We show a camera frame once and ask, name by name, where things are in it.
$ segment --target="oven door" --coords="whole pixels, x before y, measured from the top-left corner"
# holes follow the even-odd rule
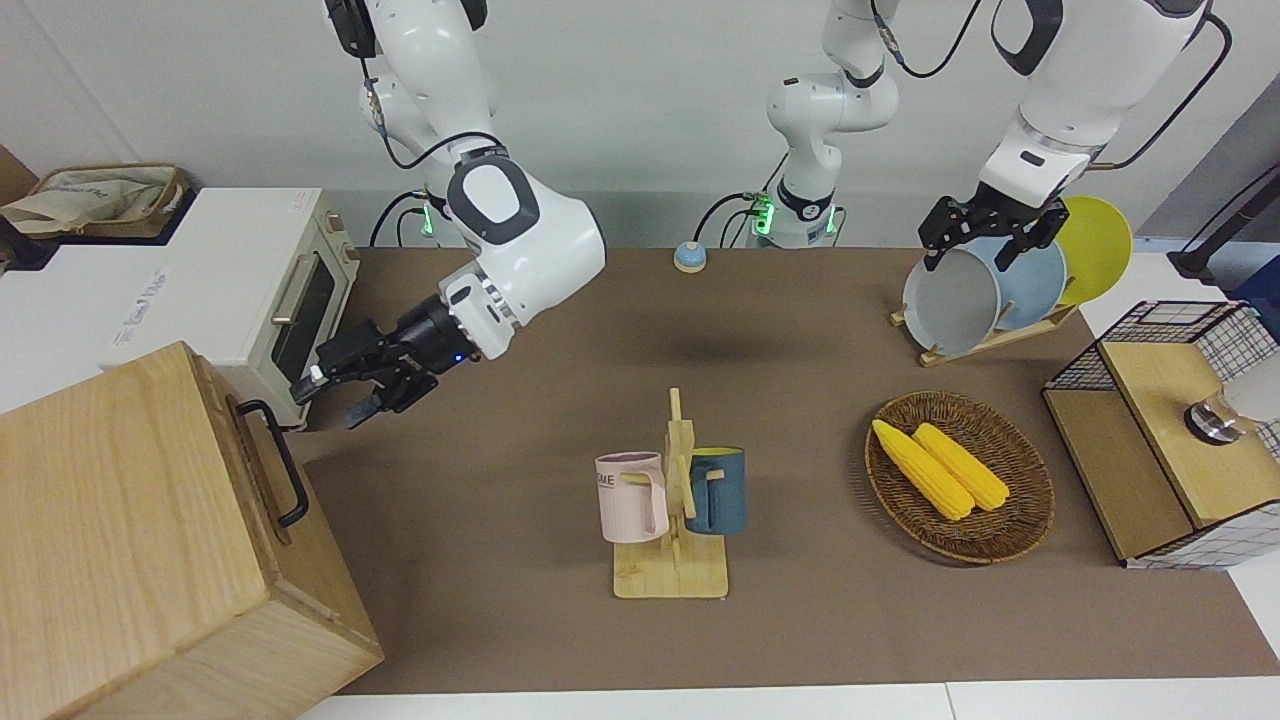
[[[308,238],[270,318],[276,328],[270,363],[288,386],[301,379],[316,361],[316,346],[333,337],[351,290],[338,258],[317,227],[311,228]],[[288,397],[288,387],[284,391]],[[300,415],[306,416],[306,407],[300,409]]]

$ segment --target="mug rack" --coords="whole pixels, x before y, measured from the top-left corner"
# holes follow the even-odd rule
[[[694,459],[694,421],[682,415],[680,388],[671,388],[671,420],[664,443],[667,515],[663,537],[613,546],[613,594],[623,600],[658,597],[719,598],[728,594],[728,559],[723,536],[685,528],[698,516],[689,471]]]

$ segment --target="plate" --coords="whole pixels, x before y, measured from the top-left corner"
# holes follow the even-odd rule
[[[890,518],[920,544],[954,560],[991,565],[1021,557],[1044,539],[1053,524],[1053,483],[1039,452],[1004,415],[963,395],[928,391],[888,402],[876,418],[908,434],[920,423],[933,423],[1009,486],[1004,506],[947,520],[893,465],[868,428],[868,480]]]
[[[1014,306],[996,323],[996,329],[1018,331],[1044,319],[1062,297],[1066,287],[1066,258],[1057,243],[1023,252],[1007,270],[996,269],[996,255],[1009,238],[979,237],[965,249],[991,266],[1000,284],[1000,299]]]
[[[965,249],[947,252],[932,273],[924,260],[902,290],[902,319],[915,342],[938,355],[960,355],[987,340],[1000,316],[1000,284],[991,268]]]
[[[1133,256],[1133,231],[1124,213],[1098,197],[1068,197],[1071,215],[1056,242],[1074,278],[1062,293],[1062,305],[1079,305],[1115,287]]]

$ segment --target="label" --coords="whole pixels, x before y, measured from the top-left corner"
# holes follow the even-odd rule
[[[301,213],[311,205],[311,190],[300,190],[297,195],[293,196],[293,202],[289,205],[289,213]]]
[[[129,315],[124,318],[124,322],[120,323],[120,329],[111,338],[111,345],[124,347],[133,342],[133,336],[137,334],[138,328],[142,327],[142,322],[146,320],[147,313],[151,311],[151,305],[159,297],[160,291],[164,290],[165,283],[169,282],[170,273],[173,273],[173,268],[156,268],[151,273],[151,279],[147,281],[142,292],[133,300],[133,307],[129,310]]]

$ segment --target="black cable cord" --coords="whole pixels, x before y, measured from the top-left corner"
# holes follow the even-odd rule
[[[1245,192],[1253,190],[1253,187],[1256,184],[1258,184],[1260,182],[1262,182],[1271,173],[1276,172],[1276,169],[1280,169],[1280,163],[1276,163],[1274,165],[1271,165],[1270,168],[1262,170],[1262,173],[1258,177],[1256,177],[1252,181],[1249,181],[1249,184],[1242,187],[1239,190],[1239,192],[1236,192],[1235,195],[1231,196],[1230,200],[1228,200],[1226,202],[1224,202],[1222,206],[1217,209],[1217,213],[1213,213],[1213,217],[1210,218],[1208,220],[1206,220],[1204,224],[1201,225],[1201,228],[1198,231],[1196,231],[1196,234],[1193,234],[1187,241],[1187,245],[1183,246],[1181,252],[1187,252],[1190,249],[1192,243],[1196,242],[1199,238],[1199,236],[1203,234],[1204,231],[1208,229],[1210,225],[1212,225],[1215,222],[1217,222],[1219,218],[1222,217],[1222,213],[1226,213],[1226,210],[1229,208],[1231,208],[1233,205],[1235,205],[1236,200],[1239,200]]]
[[[421,208],[410,208],[408,210],[401,210],[401,217],[396,218],[396,247],[404,247],[404,236],[402,234],[402,227],[404,224],[404,218],[408,215],[421,215],[424,210]]]
[[[385,208],[383,208],[383,214],[378,215],[378,222],[374,223],[374,232],[369,233],[369,247],[372,247],[374,243],[378,242],[378,233],[383,229],[383,223],[387,222],[387,217],[392,214],[392,210],[394,210],[397,205],[408,200],[410,197],[417,197],[419,192],[421,191],[410,190],[407,192],[402,192],[397,195],[394,200],[388,202]]]
[[[760,186],[760,192],[768,192],[769,191],[769,183],[772,183],[773,178],[778,177],[778,173],[782,172],[782,165],[785,165],[787,163],[787,158],[790,155],[791,155],[790,150],[787,150],[786,152],[782,154],[782,159],[778,160],[777,167],[774,167],[773,172],[769,173],[769,179],[764,181],[764,184]],[[755,202],[751,204],[751,210],[759,210],[759,201],[755,201]],[[748,222],[749,222],[749,218],[742,218],[742,222],[737,224],[737,232],[733,233],[733,240],[730,241],[730,243],[728,243],[730,247],[733,247],[735,245],[737,245],[737,238],[742,236],[742,229],[746,227]]]
[[[737,217],[741,215],[742,217],[742,223],[745,224],[746,220],[748,220],[746,217],[748,215],[754,215],[754,214],[755,214],[754,209],[748,209],[748,210],[739,210],[737,213],[733,213],[732,215],[730,215],[728,219],[724,220],[724,227],[721,228],[719,247],[722,247],[722,249],[724,247],[724,240],[728,237],[728,227],[733,224],[733,218],[737,218]]]
[[[969,8],[969,14],[965,15],[964,24],[960,26],[960,32],[956,33],[955,42],[951,44],[951,50],[947,50],[947,55],[942,58],[942,61],[938,63],[936,68],[923,73],[913,69],[910,65],[906,64],[906,58],[902,56],[902,50],[897,44],[897,37],[893,36],[893,31],[888,27],[888,23],[884,20],[884,15],[879,14],[879,8],[876,6],[876,0],[872,0],[872,18],[876,20],[876,27],[878,27],[881,31],[881,40],[884,41],[884,49],[888,50],[888,54],[893,56],[893,60],[897,61],[899,67],[902,68],[902,70],[906,74],[914,78],[928,79],[941,73],[942,68],[946,68],[951,63],[951,58],[954,58],[956,50],[960,49],[960,44],[964,41],[964,36],[968,35],[969,26],[973,24],[973,18],[974,15],[978,14],[978,8],[980,5],[982,0],[974,0],[973,6]]]
[[[836,240],[831,241],[832,247],[840,245],[840,234],[845,232],[845,222],[849,220],[849,210],[844,205],[836,208],[835,211],[840,213],[840,225],[836,227]]]
[[[369,63],[364,58],[360,59],[360,70],[365,76],[365,85],[369,86],[370,83],[372,83],[372,78],[369,77]],[[433,146],[428,147],[426,150],[424,150],[422,154],[419,155],[417,158],[415,158],[412,161],[404,163],[403,160],[401,160],[399,158],[397,158],[396,156],[396,151],[392,150],[392,142],[387,137],[387,126],[385,124],[379,126],[378,135],[381,136],[381,138],[383,138],[383,147],[387,149],[387,156],[390,158],[392,163],[394,163],[396,167],[399,168],[399,169],[402,169],[402,170],[412,170],[413,168],[421,165],[428,158],[430,158],[433,154],[435,154],[442,147],[444,147],[444,146],[447,146],[447,145],[449,145],[452,142],[457,142],[457,141],[460,141],[462,138],[466,138],[466,137],[480,137],[480,138],[488,140],[489,142],[493,142],[494,145],[499,145],[499,146],[502,145],[500,140],[498,140],[495,136],[493,136],[493,135],[490,135],[488,132],[481,132],[481,131],[477,131],[477,129],[468,129],[468,131],[457,132],[457,133],[451,135],[449,137],[445,137],[444,140],[442,140],[442,141],[436,142],[435,145],[433,145]]]
[[[703,213],[703,219],[698,220],[698,229],[694,231],[694,242],[698,242],[698,238],[701,237],[703,228],[707,227],[707,220],[712,219],[712,215],[716,213],[716,210],[719,210],[721,208],[735,200],[751,200],[753,197],[754,195],[751,195],[750,192],[735,192],[732,195],[726,195],[724,197],[721,197],[714,204],[712,204],[712,206],[708,208],[705,213]]]
[[[1217,59],[1213,60],[1212,65],[1210,65],[1208,70],[1204,73],[1204,77],[1202,77],[1199,82],[1197,82],[1196,86],[1192,87],[1190,92],[1187,94],[1187,97],[1183,97],[1183,101],[1178,104],[1178,108],[1174,108],[1174,111],[1169,115],[1169,118],[1165,119],[1165,123],[1161,124],[1160,128],[1156,129],[1156,132],[1149,138],[1147,138],[1147,142],[1142,143],[1142,147],[1139,147],[1133,155],[1119,163],[1093,163],[1092,165],[1089,165],[1088,168],[1089,170],[1123,170],[1124,168],[1132,165],[1134,160],[1142,158],[1143,154],[1146,154],[1147,150],[1149,150],[1151,146],[1155,145],[1157,140],[1160,140],[1160,136],[1165,135],[1165,131],[1174,124],[1174,120],[1176,120],[1178,117],[1183,114],[1183,110],[1185,110],[1187,106],[1192,104],[1192,100],[1196,100],[1196,96],[1199,95],[1199,91],[1203,90],[1206,85],[1208,85],[1208,81],[1213,78],[1213,76],[1217,73],[1217,69],[1222,67],[1222,63],[1226,60],[1226,56],[1231,53],[1231,45],[1234,44],[1231,38],[1231,28],[1226,27],[1226,23],[1222,22],[1222,18],[1215,15],[1213,13],[1204,15],[1204,22],[1216,27],[1219,32],[1222,33],[1222,50],[1217,54]]]

